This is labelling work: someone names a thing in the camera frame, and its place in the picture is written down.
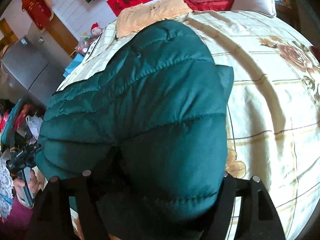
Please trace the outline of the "person's left hand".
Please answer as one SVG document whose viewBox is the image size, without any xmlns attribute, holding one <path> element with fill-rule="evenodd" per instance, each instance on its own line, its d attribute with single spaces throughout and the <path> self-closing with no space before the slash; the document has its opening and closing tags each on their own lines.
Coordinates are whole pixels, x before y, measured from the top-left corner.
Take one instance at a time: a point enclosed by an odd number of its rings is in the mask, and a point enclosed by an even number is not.
<svg viewBox="0 0 320 240">
<path fill-rule="evenodd" d="M 24 199 L 23 187 L 25 186 L 25 182 L 23 180 L 21 180 L 20 178 L 15 178 L 13 180 L 13 185 L 14 185 L 16 194 L 21 199 Z M 34 195 L 36 195 L 41 188 L 40 182 L 38 181 L 34 170 L 31 170 L 31 172 L 30 172 L 30 181 L 28 182 L 28 188 L 29 188 L 30 192 L 32 192 Z"/>
</svg>

